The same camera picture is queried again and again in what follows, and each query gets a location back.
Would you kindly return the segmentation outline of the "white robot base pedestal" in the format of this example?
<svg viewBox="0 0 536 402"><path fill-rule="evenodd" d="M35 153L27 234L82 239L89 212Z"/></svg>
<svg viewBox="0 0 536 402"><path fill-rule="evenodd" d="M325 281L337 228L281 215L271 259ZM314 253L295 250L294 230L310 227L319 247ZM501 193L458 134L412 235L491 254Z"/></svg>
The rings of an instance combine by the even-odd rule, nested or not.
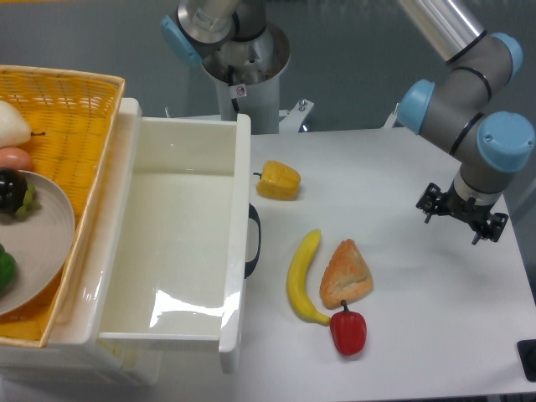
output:
<svg viewBox="0 0 536 402"><path fill-rule="evenodd" d="M273 23L257 38L229 41L210 55L203 68L214 83L221 119L234 121L245 114L254 135L305 130L313 102L300 99L290 110L280 108L280 78L290 56L286 35Z"/></svg>

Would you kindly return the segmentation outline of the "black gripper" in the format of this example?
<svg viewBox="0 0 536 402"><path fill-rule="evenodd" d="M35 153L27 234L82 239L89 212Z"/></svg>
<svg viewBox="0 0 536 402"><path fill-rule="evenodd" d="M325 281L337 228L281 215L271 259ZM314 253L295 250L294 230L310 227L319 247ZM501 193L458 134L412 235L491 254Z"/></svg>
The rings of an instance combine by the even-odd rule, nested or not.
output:
<svg viewBox="0 0 536 402"><path fill-rule="evenodd" d="M477 198L464 199L454 187L445 193L435 183L429 183L415 207L425 215L428 224L433 216L450 216L470 226L474 231L472 244L480 240L497 243L507 225L508 215L492 213L493 204L477 205Z"/></svg>

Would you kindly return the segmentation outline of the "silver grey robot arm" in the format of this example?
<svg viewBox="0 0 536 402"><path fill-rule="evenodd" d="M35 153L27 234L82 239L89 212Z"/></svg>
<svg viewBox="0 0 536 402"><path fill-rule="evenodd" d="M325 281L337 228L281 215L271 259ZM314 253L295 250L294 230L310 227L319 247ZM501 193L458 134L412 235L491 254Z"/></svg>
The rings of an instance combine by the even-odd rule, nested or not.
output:
<svg viewBox="0 0 536 402"><path fill-rule="evenodd" d="M460 1L403 1L403 12L451 68L441 84L414 83L397 121L453 156L460 168L450 188L430 184L417 202L427 217L450 216L475 240L498 241L508 221L493 206L527 163L532 124L519 114L483 107L519 71L523 51L503 33L488 33ZM213 79L225 121L246 115L255 134L280 130L279 78L290 47L269 23L262 1L181 1L162 19L162 36L186 64Z"/></svg>

